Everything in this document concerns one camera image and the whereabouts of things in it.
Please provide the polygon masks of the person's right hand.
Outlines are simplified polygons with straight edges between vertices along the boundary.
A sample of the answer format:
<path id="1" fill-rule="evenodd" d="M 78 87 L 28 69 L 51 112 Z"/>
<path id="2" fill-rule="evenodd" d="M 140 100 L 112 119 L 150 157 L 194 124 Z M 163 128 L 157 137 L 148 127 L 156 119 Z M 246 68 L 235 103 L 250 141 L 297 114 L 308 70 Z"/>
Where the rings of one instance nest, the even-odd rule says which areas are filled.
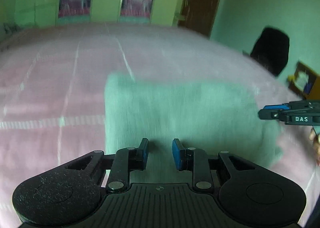
<path id="1" fill-rule="evenodd" d="M 319 166 L 320 165 L 320 144 L 319 144 L 319 134 L 316 134 L 315 130 L 312 128 L 309 140 L 312 141 L 312 147 L 313 150 L 316 153 L 316 163 Z"/>

